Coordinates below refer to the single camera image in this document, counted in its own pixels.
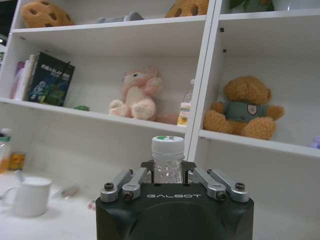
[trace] screw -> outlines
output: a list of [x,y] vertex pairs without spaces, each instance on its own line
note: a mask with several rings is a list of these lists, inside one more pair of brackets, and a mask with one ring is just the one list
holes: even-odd
[[220,202],[224,202],[225,200],[227,200],[227,195],[223,191],[220,191],[216,194],[216,199]]
[[244,183],[242,183],[242,182],[237,182],[235,184],[235,188],[238,189],[238,190],[245,190],[246,185]]
[[127,191],[127,192],[125,192],[125,193],[123,194],[123,199],[124,199],[125,201],[131,201],[131,200],[134,199],[134,195],[133,195],[132,192]]
[[114,189],[114,184],[112,182],[107,182],[105,185],[104,185],[104,190],[106,191],[110,191],[112,189]]

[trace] white bottle cap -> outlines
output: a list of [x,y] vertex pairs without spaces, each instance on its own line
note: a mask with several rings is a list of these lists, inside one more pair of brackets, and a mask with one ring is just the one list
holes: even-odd
[[153,154],[181,155],[185,150],[185,140],[179,136],[155,136],[151,144]]
[[6,135],[8,137],[11,137],[11,132],[12,132],[12,129],[10,129],[10,128],[2,128],[0,130],[0,133],[2,133],[3,135]]

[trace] bottle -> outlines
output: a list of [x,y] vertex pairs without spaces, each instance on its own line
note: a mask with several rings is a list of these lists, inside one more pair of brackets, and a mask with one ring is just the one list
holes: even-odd
[[190,88],[184,95],[183,101],[180,106],[180,113],[179,113],[178,122],[177,122],[177,125],[180,127],[186,127],[188,123],[190,110],[191,110],[191,100],[194,92],[194,84],[195,84],[195,80],[191,79]]
[[181,162],[185,158],[185,140],[179,136],[156,136],[151,144],[156,184],[182,183]]
[[0,174],[8,169],[10,151],[10,136],[0,133]]

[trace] bookshelf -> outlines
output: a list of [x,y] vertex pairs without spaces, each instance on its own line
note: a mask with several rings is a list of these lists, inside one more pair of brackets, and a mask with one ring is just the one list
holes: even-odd
[[[25,28],[19,9],[27,2],[18,2],[0,72],[0,113],[5,113],[0,123],[15,128],[28,164],[79,181],[97,174],[111,179],[148,160],[153,136],[183,136],[188,161],[223,169],[249,186],[256,202],[256,239],[319,236],[309,221],[319,221],[316,203],[301,203],[302,196],[319,197],[314,189],[320,151],[306,145],[320,135],[320,9],[221,14],[227,0],[211,0],[206,16],[163,18],[174,0],[52,0],[77,25]],[[146,20],[94,24],[133,6]],[[17,63],[38,51],[75,66],[64,107],[9,98]],[[109,103],[120,97],[123,74],[149,64],[164,80],[156,99],[164,113],[179,110],[195,79],[187,127],[108,115]],[[203,130],[204,114],[223,99],[224,85],[244,75],[260,77],[272,89],[271,103],[285,107],[271,141]],[[75,110],[78,105],[91,111]],[[297,194],[289,184],[295,182],[308,188]],[[282,230],[284,222],[289,232]]]

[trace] teddy bear shirt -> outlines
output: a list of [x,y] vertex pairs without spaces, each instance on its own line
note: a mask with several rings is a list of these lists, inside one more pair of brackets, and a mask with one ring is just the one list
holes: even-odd
[[253,105],[247,102],[231,101],[224,111],[228,120],[248,123],[258,117],[266,117],[268,105]]

